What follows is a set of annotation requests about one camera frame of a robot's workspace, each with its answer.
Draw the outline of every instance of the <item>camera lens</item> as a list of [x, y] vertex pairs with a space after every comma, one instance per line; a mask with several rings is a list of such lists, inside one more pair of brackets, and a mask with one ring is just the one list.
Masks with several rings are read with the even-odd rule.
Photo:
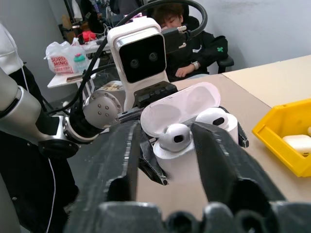
[[138, 68], [138, 66], [139, 66], [139, 61], [138, 61], [137, 59], [133, 59], [133, 60], [131, 61], [130, 65], [131, 65], [131, 68], [136, 69], [136, 68]]
[[152, 62], [157, 61], [157, 53], [156, 52], [150, 53], [149, 60], [152, 61]]

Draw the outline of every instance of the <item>person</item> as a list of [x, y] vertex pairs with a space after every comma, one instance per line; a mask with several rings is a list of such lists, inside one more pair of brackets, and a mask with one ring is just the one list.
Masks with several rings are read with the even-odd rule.
[[[29, 89], [46, 111], [33, 74], [24, 66], [17, 54], [14, 39], [1, 23], [0, 41], [0, 67], [19, 86]], [[36, 145], [2, 131], [0, 144], [0, 174], [20, 224], [34, 233], [46, 232], [54, 194], [54, 180], [48, 159], [40, 154]], [[59, 233], [68, 219], [64, 207], [76, 199], [78, 187], [66, 159], [51, 159], [51, 164], [56, 179], [56, 197], [49, 232]]]
[[102, 14], [100, 14], [95, 0], [81, 0], [81, 10], [87, 19], [88, 26], [93, 33], [101, 34], [104, 32], [104, 26], [100, 22]]
[[[183, 6], [167, 3], [155, 7], [152, 17], [162, 29], [183, 25]], [[215, 38], [212, 34], [201, 32], [184, 48], [167, 55], [167, 75], [170, 82], [186, 79], [197, 74], [208, 74], [207, 67], [228, 57], [228, 42], [224, 36]]]

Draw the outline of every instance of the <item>wireless earbud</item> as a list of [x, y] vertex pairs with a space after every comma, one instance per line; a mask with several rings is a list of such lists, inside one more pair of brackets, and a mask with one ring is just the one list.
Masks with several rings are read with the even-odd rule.
[[201, 112], [197, 116], [195, 121], [210, 125], [216, 125], [222, 129], [228, 128], [228, 115], [221, 108], [208, 108]]
[[191, 141], [190, 128], [184, 124], [170, 125], [159, 137], [160, 147], [171, 152], [185, 149]]

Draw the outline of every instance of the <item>bottle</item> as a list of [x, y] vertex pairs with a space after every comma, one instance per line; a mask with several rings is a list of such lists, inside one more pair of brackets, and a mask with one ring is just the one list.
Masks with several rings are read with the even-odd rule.
[[88, 68], [88, 60], [81, 53], [76, 54], [73, 60], [78, 67], [79, 73], [83, 73]]

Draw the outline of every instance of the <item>office chair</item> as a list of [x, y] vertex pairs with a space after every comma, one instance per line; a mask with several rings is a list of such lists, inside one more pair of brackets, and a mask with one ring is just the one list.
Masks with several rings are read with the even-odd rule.
[[[200, 22], [196, 17], [190, 16], [189, 15], [189, 6], [183, 4], [184, 8], [184, 13], [183, 13], [183, 18], [184, 18], [184, 24], [187, 26], [188, 30], [194, 30], [199, 27]], [[147, 10], [147, 17], [152, 17], [153, 9], [148, 9]], [[218, 65], [218, 73], [224, 73], [227, 67], [231, 67], [234, 65], [234, 60], [228, 56], [226, 59], [223, 59], [221, 61], [217, 62]]]

